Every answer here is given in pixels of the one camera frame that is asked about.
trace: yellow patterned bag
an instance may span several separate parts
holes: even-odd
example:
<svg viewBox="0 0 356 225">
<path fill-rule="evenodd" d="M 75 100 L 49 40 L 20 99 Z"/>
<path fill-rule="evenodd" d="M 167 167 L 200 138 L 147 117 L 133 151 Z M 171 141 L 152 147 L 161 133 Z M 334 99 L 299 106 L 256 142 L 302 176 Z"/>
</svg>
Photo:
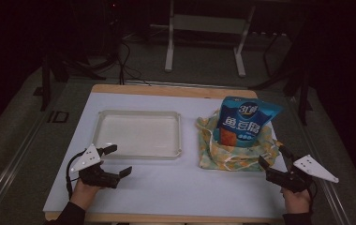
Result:
<svg viewBox="0 0 356 225">
<path fill-rule="evenodd" d="M 281 144 L 272 138 L 272 129 L 264 126 L 256 142 L 251 147 L 234 147 L 218 143 L 219 130 L 216 128 L 219 111 L 210 118 L 199 117 L 196 127 L 199 129 L 200 167 L 222 171 L 263 171 L 258 164 L 263 156 L 272 166 L 278 156 Z"/>
</svg>

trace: snack bag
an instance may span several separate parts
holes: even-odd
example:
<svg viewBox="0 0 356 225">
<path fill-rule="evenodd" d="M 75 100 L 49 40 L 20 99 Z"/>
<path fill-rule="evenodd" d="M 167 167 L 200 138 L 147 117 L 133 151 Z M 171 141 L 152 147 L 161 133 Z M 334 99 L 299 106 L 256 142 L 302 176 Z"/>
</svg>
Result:
<svg viewBox="0 0 356 225">
<path fill-rule="evenodd" d="M 256 98 L 225 97 L 214 135 L 220 144 L 250 147 L 262 127 L 281 110 L 278 105 Z"/>
</svg>

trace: gray carpet floor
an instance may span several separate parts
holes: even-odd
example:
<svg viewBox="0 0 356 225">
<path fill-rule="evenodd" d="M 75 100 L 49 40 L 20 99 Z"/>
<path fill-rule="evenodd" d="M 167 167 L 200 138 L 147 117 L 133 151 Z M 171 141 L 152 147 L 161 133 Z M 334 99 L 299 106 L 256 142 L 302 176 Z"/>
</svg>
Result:
<svg viewBox="0 0 356 225">
<path fill-rule="evenodd" d="M 271 41 L 268 37 L 253 35 L 248 38 L 243 52 L 245 78 L 237 76 L 233 45 L 215 45 L 207 41 L 193 44 L 184 38 L 177 39 L 173 71 L 166 73 L 167 45 L 163 38 L 162 33 L 155 33 L 149 42 L 136 40 L 133 36 L 126 38 L 129 46 L 126 83 L 246 89 L 269 79 L 262 62 L 262 53 Z M 288 47 L 289 41 L 281 37 L 270 50 L 271 70 L 278 68 Z M 121 52 L 125 59 L 128 48 L 122 46 Z M 68 83 L 52 81 L 52 103 L 45 112 L 39 110 L 41 97 L 33 96 L 35 89 L 41 86 L 41 69 L 23 84 L 0 117 L 0 175 L 13 158 L 19 156 L 21 159 L 12 179 L 7 181 L 5 192 L 0 194 L 0 224 L 44 222 L 42 208 L 91 88 L 95 83 L 118 83 L 119 71 L 117 65 L 100 71 L 99 75 L 108 78 L 102 82 L 70 71 L 72 75 Z M 297 98 L 285 97 L 282 92 L 285 83 L 281 81 L 257 92 L 260 99 L 280 104 L 285 109 L 273 121 L 277 138 L 295 149 L 298 155 L 312 154 L 340 179 L 338 184 L 318 180 L 314 224 L 356 224 L 356 170 L 345 146 L 319 103 L 317 92 L 309 91 L 312 111 L 307 111 L 308 125 L 303 126 L 296 116 Z M 52 111 L 69 112 L 67 122 L 47 122 Z"/>
</svg>

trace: clear plastic tray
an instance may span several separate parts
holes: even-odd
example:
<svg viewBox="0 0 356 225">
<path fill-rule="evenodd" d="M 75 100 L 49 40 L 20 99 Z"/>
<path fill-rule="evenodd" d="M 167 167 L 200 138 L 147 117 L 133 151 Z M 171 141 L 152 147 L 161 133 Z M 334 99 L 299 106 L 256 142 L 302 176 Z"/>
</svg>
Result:
<svg viewBox="0 0 356 225">
<path fill-rule="evenodd" d="M 99 113 L 93 144 L 117 144 L 110 158 L 175 159 L 182 152 L 180 120 L 177 112 L 106 110 Z"/>
</svg>

